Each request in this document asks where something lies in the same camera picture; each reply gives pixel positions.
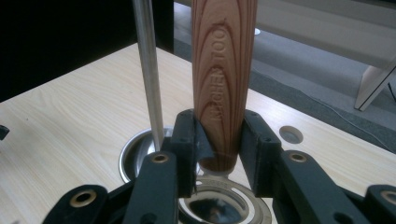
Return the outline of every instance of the wooden tabletop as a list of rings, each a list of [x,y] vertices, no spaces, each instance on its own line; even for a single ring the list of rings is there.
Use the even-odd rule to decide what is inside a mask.
[[[157,53],[163,123],[173,125],[192,108],[191,64]],[[360,195],[369,185],[396,186],[395,155],[255,91],[247,109],[277,134],[283,126],[300,130],[304,141],[282,140],[283,148],[309,153],[338,185]],[[0,124],[10,129],[0,141],[0,223],[39,223],[80,185],[119,187],[121,149],[149,128],[137,45],[1,103]],[[248,185],[240,163],[230,178]]]

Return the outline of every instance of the metal rod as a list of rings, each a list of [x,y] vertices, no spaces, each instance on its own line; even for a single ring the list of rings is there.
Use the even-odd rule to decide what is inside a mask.
[[[151,0],[133,0],[133,3],[140,63],[148,101],[148,115],[155,150],[159,151],[163,143],[163,110]]]

